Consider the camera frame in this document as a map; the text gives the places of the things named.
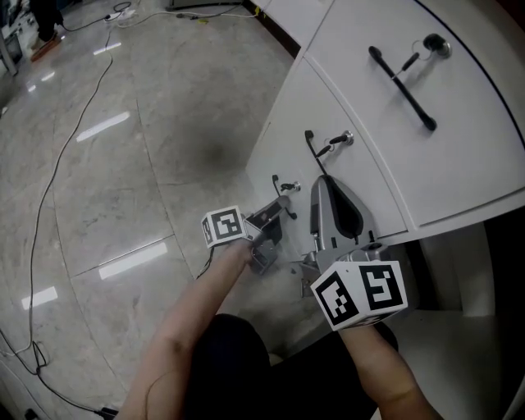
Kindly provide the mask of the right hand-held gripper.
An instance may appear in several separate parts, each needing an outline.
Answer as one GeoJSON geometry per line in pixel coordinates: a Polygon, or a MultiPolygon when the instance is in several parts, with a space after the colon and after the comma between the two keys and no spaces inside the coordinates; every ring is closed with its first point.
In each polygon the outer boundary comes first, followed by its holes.
{"type": "Polygon", "coordinates": [[[372,325],[408,307],[400,265],[387,258],[387,246],[373,242],[373,216],[348,186],[319,176],[310,213],[317,251],[304,257],[301,270],[333,331],[372,325]]]}

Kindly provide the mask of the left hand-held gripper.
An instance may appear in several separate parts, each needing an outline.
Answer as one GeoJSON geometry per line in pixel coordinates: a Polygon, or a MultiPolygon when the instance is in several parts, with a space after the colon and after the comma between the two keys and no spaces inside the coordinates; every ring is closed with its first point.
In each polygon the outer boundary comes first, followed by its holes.
{"type": "Polygon", "coordinates": [[[235,240],[247,240],[251,244],[249,265],[254,273],[265,273],[277,260],[276,246],[281,240],[280,214],[289,204],[290,198],[282,195],[248,217],[241,214],[238,206],[207,212],[201,226],[210,254],[200,274],[210,267],[215,248],[235,240]]]}

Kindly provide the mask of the person's left forearm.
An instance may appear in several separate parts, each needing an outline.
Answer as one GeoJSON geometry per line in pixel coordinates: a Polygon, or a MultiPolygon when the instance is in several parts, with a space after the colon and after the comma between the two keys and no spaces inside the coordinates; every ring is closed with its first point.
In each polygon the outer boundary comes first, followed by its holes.
{"type": "Polygon", "coordinates": [[[145,351],[115,420],[181,420],[194,349],[251,260],[252,243],[231,242],[169,309],[145,351]]]}

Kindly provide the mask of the person's right forearm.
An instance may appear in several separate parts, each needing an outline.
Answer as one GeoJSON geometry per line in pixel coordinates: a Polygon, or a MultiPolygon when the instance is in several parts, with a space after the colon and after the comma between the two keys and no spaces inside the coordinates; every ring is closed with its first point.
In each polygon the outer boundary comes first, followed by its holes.
{"type": "Polygon", "coordinates": [[[339,334],[382,420],[444,420],[422,393],[408,364],[374,326],[339,334]]]}

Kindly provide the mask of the white cabinet with red top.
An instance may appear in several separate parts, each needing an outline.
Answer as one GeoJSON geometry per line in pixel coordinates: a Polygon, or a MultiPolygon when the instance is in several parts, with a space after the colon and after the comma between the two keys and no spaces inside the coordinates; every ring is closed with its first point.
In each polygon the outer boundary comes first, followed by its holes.
{"type": "Polygon", "coordinates": [[[392,320],[437,410],[525,420],[525,30],[497,0],[254,1],[300,47],[246,169],[295,185],[286,250],[329,171],[438,274],[392,320]]]}

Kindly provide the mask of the person's black trousers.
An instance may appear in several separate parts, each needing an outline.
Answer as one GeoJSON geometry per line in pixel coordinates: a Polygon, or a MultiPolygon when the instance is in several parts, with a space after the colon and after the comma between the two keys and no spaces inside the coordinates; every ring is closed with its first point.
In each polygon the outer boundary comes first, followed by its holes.
{"type": "Polygon", "coordinates": [[[370,420],[365,393],[337,332],[277,365],[246,320],[216,315],[193,354],[185,420],[370,420]]]}

